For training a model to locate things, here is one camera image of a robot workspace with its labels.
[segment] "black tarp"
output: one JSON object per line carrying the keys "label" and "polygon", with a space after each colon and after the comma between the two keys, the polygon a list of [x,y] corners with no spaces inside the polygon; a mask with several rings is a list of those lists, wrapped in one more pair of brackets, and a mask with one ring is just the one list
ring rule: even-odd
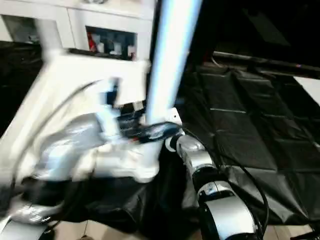
{"label": "black tarp", "polygon": [[[42,62],[38,46],[9,44],[0,51],[3,132]],[[320,220],[320,107],[293,77],[188,69],[176,107],[189,129],[211,148],[237,159],[262,185],[270,224]],[[216,161],[226,166],[238,194],[262,216],[259,193],[243,172],[219,156]],[[91,219],[151,239],[185,239],[198,227],[194,191],[176,154],[162,149],[159,163],[159,174],[147,184],[131,178],[91,179],[65,220]]]}

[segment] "floor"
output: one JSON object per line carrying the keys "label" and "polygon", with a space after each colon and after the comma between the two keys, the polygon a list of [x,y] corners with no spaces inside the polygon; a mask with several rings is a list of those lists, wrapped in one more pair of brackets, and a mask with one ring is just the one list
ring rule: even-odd
{"label": "floor", "polygon": [[[81,223],[62,222],[57,227],[56,240],[77,240],[84,235],[92,237],[94,240],[145,240],[136,235],[129,235],[117,231],[111,227],[98,222],[88,221]],[[264,235],[264,240],[289,240],[290,237],[311,232],[308,225],[305,226],[268,226]],[[201,240],[201,233],[198,231],[189,240]]]}

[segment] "cabinet door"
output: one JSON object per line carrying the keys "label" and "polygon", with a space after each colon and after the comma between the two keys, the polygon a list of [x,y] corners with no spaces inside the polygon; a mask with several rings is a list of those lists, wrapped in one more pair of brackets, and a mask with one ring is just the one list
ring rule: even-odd
{"label": "cabinet door", "polygon": [[0,1],[0,41],[39,43],[40,39],[47,47],[75,47],[66,8]]}
{"label": "cabinet door", "polygon": [[122,60],[148,59],[152,20],[68,9],[75,47]]}

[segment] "metal rod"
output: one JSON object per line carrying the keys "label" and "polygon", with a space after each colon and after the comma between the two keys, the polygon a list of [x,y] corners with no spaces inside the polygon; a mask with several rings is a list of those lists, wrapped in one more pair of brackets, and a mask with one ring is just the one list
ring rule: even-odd
{"label": "metal rod", "polygon": [[163,0],[147,99],[147,124],[163,121],[175,103],[201,4],[202,0]]}

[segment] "wire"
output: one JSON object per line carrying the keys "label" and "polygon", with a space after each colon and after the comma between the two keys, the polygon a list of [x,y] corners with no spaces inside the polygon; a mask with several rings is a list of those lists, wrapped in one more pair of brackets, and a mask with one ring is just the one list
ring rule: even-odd
{"label": "wire", "polygon": [[215,157],[215,155],[219,155],[225,159],[228,159],[230,161],[232,161],[235,165],[237,165],[238,167],[241,168],[241,170],[248,176],[248,178],[252,181],[252,183],[254,184],[254,186],[256,187],[256,189],[258,190],[258,192],[260,193],[262,200],[263,200],[263,207],[265,210],[265,217],[264,217],[264,222],[263,222],[263,226],[261,226],[258,218],[256,218],[256,222],[257,222],[257,227],[258,227],[258,231],[262,234],[261,238],[263,238],[263,235],[266,232],[267,226],[268,226],[268,221],[269,221],[269,204],[268,204],[268,199],[266,197],[266,194],[264,193],[264,191],[262,190],[261,186],[259,185],[259,183],[257,182],[257,180],[251,175],[251,173],[249,173],[246,168],[244,166],[242,166],[237,160],[235,160],[234,158],[227,156],[221,152],[218,152],[216,150],[211,150],[198,136],[196,136],[191,130],[189,130],[188,128],[181,126],[177,123],[175,123],[177,126],[179,126],[180,128],[183,128],[183,130],[190,136],[192,136],[193,138],[195,138],[197,141],[199,141],[204,148],[207,150],[207,152],[209,153],[209,155],[212,158],[212,161]]}
{"label": "wire", "polygon": [[214,59],[214,57],[211,57],[211,61],[218,67],[218,68],[224,68],[224,66],[222,66],[221,64],[217,63],[216,60]]}
{"label": "wire", "polygon": [[[98,150],[96,149],[94,151],[94,164],[96,165],[97,164],[97,157],[98,157]],[[72,211],[76,208],[76,206],[79,204],[80,200],[82,199],[83,195],[88,191],[89,189],[89,181],[92,179],[93,175],[94,175],[94,170],[95,170],[95,167],[93,168],[92,172],[89,174],[88,178],[86,179],[86,181],[84,182],[84,186],[81,190],[81,184],[79,183],[79,189],[76,189],[74,192],[74,197],[73,199],[75,200],[71,200],[68,204],[64,204],[65,206],[68,206],[70,205],[70,207],[68,208],[68,210],[65,212],[64,215],[62,215],[60,217],[60,219],[53,225],[49,226],[45,233],[49,233],[51,232],[56,226],[58,226],[64,219],[66,219],[70,213],[72,213]],[[86,233],[86,230],[87,230],[87,225],[88,225],[88,221],[86,222],[86,225],[85,225],[85,229],[84,229],[84,233]]]}
{"label": "wire", "polygon": [[258,231],[258,234],[260,235],[260,239],[263,240],[264,239],[264,235],[265,233],[263,232],[263,229],[262,229],[262,226],[261,226],[261,223],[257,217],[257,215],[255,214],[255,212],[251,209],[251,214],[252,214],[252,217],[254,219],[254,221],[256,222],[256,225],[257,225],[257,231]]}
{"label": "wire", "polygon": [[89,220],[87,220],[86,223],[85,223],[85,227],[84,227],[84,231],[83,231],[83,237],[87,236],[86,232],[87,232],[88,222],[89,222]]}
{"label": "wire", "polygon": [[[12,173],[12,179],[11,179],[11,185],[10,185],[10,193],[8,195],[8,202],[11,201],[11,198],[14,196],[15,193],[15,186],[16,186],[16,179],[17,179],[17,175],[18,175],[18,170],[19,170],[19,166],[23,160],[24,155],[26,154],[28,148],[33,144],[35,138],[37,137],[37,135],[44,129],[44,127],[47,125],[47,123],[53,118],[53,116],[55,114],[57,114],[57,112],[64,107],[69,101],[71,101],[75,96],[77,96],[78,94],[82,93],[84,90],[88,89],[89,87],[97,84],[98,82],[100,82],[101,80],[96,80],[96,81],[92,81],[90,83],[87,83],[81,87],[78,87],[75,91],[73,91],[66,99],[64,99],[64,101],[62,101],[54,110],[53,112],[48,115],[43,121],[42,123],[38,126],[38,128],[35,130],[35,132],[30,136],[29,140],[27,141],[25,147],[23,148],[23,150],[21,151],[20,155],[17,158],[17,161],[14,164],[13,167],[13,173]],[[55,223],[53,226],[56,227],[59,223],[61,222],[61,220],[59,220],[57,223]]]}

